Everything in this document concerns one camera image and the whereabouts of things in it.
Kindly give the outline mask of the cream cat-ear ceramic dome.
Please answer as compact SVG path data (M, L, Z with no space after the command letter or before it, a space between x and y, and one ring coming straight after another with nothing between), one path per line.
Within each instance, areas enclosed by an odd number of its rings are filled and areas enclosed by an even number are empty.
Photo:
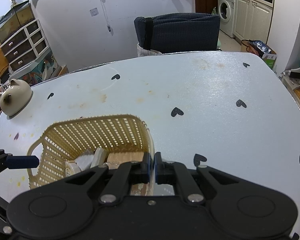
M31 100L33 91L24 80L12 79L10 85L0 92L0 108L9 118L17 115Z

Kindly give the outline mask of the glass fish tank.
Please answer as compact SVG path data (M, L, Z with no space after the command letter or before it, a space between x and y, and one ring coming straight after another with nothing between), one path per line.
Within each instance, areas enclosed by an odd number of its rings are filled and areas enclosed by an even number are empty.
M20 28L35 19L29 1L19 3L12 7L0 19L0 43L3 44Z

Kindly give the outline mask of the white washing machine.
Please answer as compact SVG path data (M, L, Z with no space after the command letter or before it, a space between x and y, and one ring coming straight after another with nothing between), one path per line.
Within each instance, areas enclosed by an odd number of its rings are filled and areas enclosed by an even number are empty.
M217 12L221 18L220 30L230 38L235 37L235 1L236 0L218 0Z

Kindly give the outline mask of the cardboard box with items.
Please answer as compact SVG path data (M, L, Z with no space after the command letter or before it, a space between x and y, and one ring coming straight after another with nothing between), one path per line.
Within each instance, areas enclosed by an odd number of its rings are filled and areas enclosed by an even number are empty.
M260 57L270 69L273 69L277 58L276 52L260 40L242 40L241 52Z

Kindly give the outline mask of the beige plastic woven basket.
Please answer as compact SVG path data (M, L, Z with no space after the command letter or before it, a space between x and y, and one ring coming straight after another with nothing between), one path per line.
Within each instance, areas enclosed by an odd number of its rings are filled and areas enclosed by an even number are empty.
M108 155L147 152L151 158L154 157L154 144L146 123L130 114L95 116L54 123L30 146L28 155L38 145L42 145L43 152L37 174L33 174L31 169L27 171L30 189L63 179L65 162L75 160L85 150L96 150L100 147Z

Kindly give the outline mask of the white drawer shelf unit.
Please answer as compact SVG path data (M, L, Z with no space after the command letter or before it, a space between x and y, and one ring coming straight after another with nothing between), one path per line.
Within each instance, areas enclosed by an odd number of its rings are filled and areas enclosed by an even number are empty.
M12 72L39 59L50 45L38 20L21 27L0 46Z

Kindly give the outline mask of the white wall switch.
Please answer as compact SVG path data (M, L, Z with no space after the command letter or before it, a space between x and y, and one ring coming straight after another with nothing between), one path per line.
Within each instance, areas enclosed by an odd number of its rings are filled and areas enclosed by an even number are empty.
M98 9L97 8L90 9L90 14L91 14L92 17L97 16L98 15Z

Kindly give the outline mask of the white tape roll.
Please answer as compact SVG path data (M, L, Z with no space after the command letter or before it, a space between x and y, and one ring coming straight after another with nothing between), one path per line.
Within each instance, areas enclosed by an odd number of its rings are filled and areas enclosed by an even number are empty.
M81 169L74 160L65 162L65 177L70 177L80 172Z

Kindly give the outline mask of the round wooden coaster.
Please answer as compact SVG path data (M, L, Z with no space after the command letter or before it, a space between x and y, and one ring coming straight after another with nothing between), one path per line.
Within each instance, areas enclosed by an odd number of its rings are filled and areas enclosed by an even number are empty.
M121 164L130 161L142 161L143 155L143 152L110 153L107 157L107 162Z

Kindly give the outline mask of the dark blue chair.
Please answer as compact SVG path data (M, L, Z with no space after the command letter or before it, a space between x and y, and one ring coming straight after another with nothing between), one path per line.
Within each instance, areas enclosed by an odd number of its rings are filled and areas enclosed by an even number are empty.
M139 46L163 54L217 49L219 15L179 12L137 17L134 27Z

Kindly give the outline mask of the white kitchen cabinet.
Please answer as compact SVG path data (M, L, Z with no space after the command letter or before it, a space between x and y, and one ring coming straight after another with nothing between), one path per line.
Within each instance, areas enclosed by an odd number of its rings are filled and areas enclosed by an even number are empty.
M258 0L235 1L234 36L242 40L266 43L270 31L273 8Z

